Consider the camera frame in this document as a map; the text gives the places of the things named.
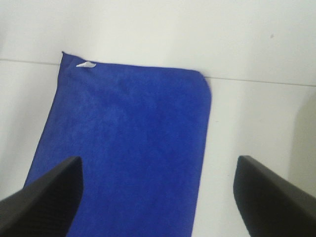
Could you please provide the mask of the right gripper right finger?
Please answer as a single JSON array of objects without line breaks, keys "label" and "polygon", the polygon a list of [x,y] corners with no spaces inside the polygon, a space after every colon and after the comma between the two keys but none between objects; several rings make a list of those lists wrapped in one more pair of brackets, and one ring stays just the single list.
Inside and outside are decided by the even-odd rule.
[{"label": "right gripper right finger", "polygon": [[252,237],[314,237],[316,199],[251,156],[240,156],[234,198]]}]

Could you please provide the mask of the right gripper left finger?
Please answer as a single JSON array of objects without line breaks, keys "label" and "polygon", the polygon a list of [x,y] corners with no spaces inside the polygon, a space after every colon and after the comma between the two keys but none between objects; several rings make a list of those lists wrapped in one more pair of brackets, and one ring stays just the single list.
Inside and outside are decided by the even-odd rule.
[{"label": "right gripper left finger", "polygon": [[0,202],[2,237],[65,237],[83,194],[80,157],[69,157]]}]

